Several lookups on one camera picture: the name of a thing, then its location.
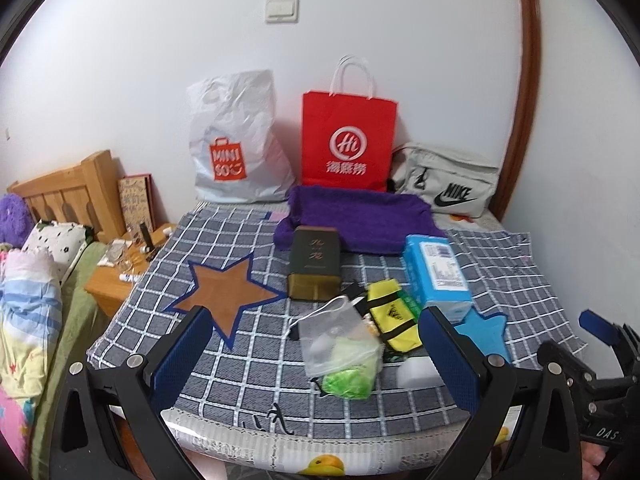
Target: light switch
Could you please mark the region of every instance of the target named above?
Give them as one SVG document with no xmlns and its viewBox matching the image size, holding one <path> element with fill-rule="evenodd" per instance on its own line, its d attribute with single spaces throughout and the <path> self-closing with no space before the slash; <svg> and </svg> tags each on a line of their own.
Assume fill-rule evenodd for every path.
<svg viewBox="0 0 640 480">
<path fill-rule="evenodd" d="M 264 7 L 265 23 L 296 23 L 298 0 L 267 0 Z"/>
</svg>

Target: chinese characters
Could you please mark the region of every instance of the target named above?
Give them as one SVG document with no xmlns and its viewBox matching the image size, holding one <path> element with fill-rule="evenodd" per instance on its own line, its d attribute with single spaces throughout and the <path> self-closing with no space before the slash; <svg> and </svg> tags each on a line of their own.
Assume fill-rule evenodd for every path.
<svg viewBox="0 0 640 480">
<path fill-rule="evenodd" d="M 309 247 L 311 247 L 311 252 L 309 253 L 310 260 L 322 260 L 322 246 L 324 242 L 320 238 L 316 238 L 315 240 L 311 240 L 309 242 Z"/>
<path fill-rule="evenodd" d="M 326 164 L 327 173 L 364 175 L 367 172 L 367 165 L 360 162 L 339 162 L 329 160 Z"/>
</svg>

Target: hand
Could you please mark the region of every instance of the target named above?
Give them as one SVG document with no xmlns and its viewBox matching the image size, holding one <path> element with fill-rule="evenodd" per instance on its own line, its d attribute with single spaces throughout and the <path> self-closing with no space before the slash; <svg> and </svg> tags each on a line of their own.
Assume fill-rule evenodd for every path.
<svg viewBox="0 0 640 480">
<path fill-rule="evenodd" d="M 604 460 L 605 449 L 598 444 L 581 442 L 582 449 L 582 480 L 598 480 L 600 473 L 594 467 Z"/>
</svg>

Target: haidilao logo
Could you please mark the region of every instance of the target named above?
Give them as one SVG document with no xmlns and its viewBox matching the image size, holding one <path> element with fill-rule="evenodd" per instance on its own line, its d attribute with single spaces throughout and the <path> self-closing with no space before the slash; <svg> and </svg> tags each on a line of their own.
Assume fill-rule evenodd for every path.
<svg viewBox="0 0 640 480">
<path fill-rule="evenodd" d="M 343 126 L 331 136 L 329 149 L 335 158 L 356 160 L 367 149 L 367 136 L 355 126 Z"/>
</svg>

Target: black box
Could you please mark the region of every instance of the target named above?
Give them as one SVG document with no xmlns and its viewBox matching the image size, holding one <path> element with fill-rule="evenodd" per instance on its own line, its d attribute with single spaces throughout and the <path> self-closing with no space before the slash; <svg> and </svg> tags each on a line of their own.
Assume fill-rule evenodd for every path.
<svg viewBox="0 0 640 480">
<path fill-rule="evenodd" d="M 289 297 L 329 301 L 340 295 L 341 285 L 338 231 L 332 227 L 296 228 L 289 257 Z"/>
</svg>

